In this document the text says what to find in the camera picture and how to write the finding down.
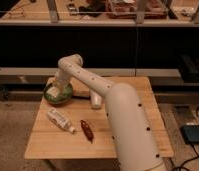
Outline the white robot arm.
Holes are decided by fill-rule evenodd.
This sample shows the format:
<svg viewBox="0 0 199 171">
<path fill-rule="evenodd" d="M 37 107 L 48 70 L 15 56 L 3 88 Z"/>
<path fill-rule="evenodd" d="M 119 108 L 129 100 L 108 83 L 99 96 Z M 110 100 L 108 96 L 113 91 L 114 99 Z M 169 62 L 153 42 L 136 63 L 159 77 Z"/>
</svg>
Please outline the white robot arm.
<svg viewBox="0 0 199 171">
<path fill-rule="evenodd" d="M 61 58 L 56 83 L 64 88 L 74 77 L 105 99 L 120 170 L 167 171 L 136 89 L 109 81 L 82 65 L 78 54 Z"/>
</svg>

